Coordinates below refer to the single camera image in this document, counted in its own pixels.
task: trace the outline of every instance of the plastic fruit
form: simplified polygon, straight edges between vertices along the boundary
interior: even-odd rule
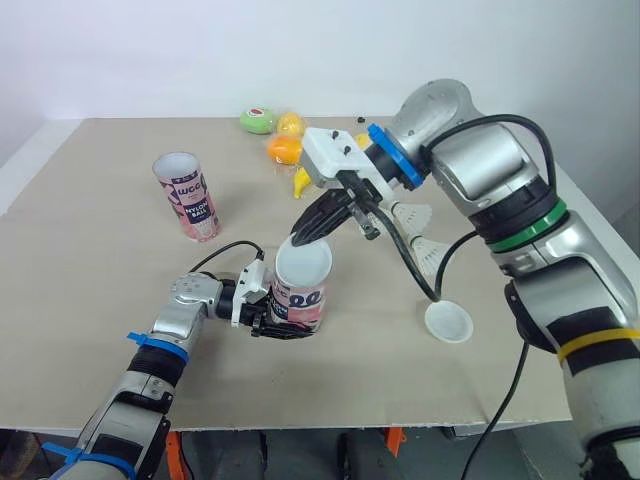
[[[304,118],[297,113],[287,112],[278,120],[276,132],[302,136],[306,128],[307,122],[304,121]]]
[[[293,135],[273,135],[267,144],[267,153],[278,163],[295,165],[302,153],[302,141]]]
[[[293,176],[293,198],[300,198],[302,190],[309,185],[311,185],[311,177],[303,167],[300,167]]]
[[[253,107],[242,112],[240,125],[249,133],[265,135],[273,132],[274,115],[266,108]]]
[[[362,150],[366,149],[369,145],[373,143],[369,138],[368,133],[359,133],[358,135],[356,135],[354,140]]]

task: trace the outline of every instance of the white lid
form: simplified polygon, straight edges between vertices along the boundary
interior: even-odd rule
[[[190,153],[173,152],[153,162],[153,173],[161,178],[179,178],[195,172],[198,166],[198,159]]]
[[[441,300],[432,303],[424,313],[427,330],[438,340],[462,343],[473,334],[471,315],[460,305]]]
[[[294,247],[291,235],[276,254],[276,275],[292,287],[320,285],[331,270],[333,256],[326,240],[320,239],[308,245]]]

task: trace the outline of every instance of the blue ring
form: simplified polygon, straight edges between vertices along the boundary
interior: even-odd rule
[[[42,448],[43,450],[47,450],[51,453],[56,453],[58,455],[65,457],[64,464],[68,466],[68,468],[66,468],[65,471],[67,471],[71,467],[71,465],[78,462],[98,462],[98,463],[104,463],[107,465],[112,465],[118,468],[119,470],[121,470],[122,472],[126,473],[127,478],[129,478],[129,480],[136,480],[135,469],[131,466],[129,462],[122,460],[121,458],[113,457],[111,455],[105,455],[102,453],[85,454],[80,448],[69,449],[69,448],[62,447],[60,445],[56,445],[55,443],[51,443],[51,442],[44,443],[42,445]],[[55,476],[58,473],[64,473],[64,472],[55,472],[52,478],[58,478],[57,476]]]
[[[161,348],[167,352],[171,352],[184,360],[184,363],[189,363],[189,354],[183,348],[174,345],[171,342],[165,342],[164,340],[156,340],[155,338],[149,338],[146,333],[129,332],[127,338],[136,342],[136,345],[148,345],[150,347]]]
[[[424,182],[424,179],[420,176],[416,168],[409,161],[409,159],[396,147],[393,142],[387,137],[387,134],[377,126],[375,123],[369,125],[368,128],[369,137],[373,143],[376,143],[384,150],[387,155],[400,167],[402,173],[404,173],[409,181],[413,183],[414,187],[419,187]]]

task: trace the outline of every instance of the pink label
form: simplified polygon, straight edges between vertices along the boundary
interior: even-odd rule
[[[318,329],[324,313],[324,284],[311,288],[290,287],[274,275],[271,290],[274,322],[304,325],[314,332]]]
[[[200,169],[184,177],[158,180],[185,233],[201,242],[215,237],[218,216]]]

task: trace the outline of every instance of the orange table leg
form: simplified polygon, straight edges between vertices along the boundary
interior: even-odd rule
[[[184,456],[180,446],[180,435],[180,432],[169,432],[165,443],[171,480],[189,480],[187,466],[184,463]]]
[[[387,448],[393,453],[394,457],[398,456],[400,450],[400,444],[407,441],[407,437],[402,432],[402,427],[389,427],[385,428],[384,432],[385,443]]]

